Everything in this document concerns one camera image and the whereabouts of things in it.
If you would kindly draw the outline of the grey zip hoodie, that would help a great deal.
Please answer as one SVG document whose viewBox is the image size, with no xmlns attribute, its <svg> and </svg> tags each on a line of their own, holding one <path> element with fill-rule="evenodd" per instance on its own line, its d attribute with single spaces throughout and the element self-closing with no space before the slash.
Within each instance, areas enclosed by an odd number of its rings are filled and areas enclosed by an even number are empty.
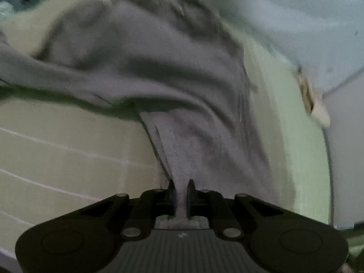
<svg viewBox="0 0 364 273">
<path fill-rule="evenodd" d="M 1 86 L 117 109 L 131 104 L 185 213 L 190 180 L 278 204 L 250 107 L 243 48 L 187 0 L 83 0 L 26 56 L 1 38 Z"/>
</svg>

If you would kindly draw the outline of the folded beige garment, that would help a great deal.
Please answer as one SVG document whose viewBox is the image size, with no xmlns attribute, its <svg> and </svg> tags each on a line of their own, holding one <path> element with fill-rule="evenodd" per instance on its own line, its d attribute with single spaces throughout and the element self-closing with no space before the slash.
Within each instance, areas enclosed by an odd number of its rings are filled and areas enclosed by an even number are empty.
<svg viewBox="0 0 364 273">
<path fill-rule="evenodd" d="M 322 94 L 314 90 L 308 78 L 302 73 L 301 66 L 297 69 L 296 80 L 308 116 L 322 128 L 328 128 L 331 124 L 331 118 L 324 105 Z"/>
</svg>

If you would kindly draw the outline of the pale blue carrot-print sheet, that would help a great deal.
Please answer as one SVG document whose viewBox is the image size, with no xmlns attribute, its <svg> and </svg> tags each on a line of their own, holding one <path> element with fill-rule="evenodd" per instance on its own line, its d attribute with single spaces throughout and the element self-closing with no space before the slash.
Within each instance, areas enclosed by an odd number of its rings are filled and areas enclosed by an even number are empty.
<svg viewBox="0 0 364 273">
<path fill-rule="evenodd" d="M 363 80 L 363 0 L 200 0 L 329 94 Z"/>
</svg>

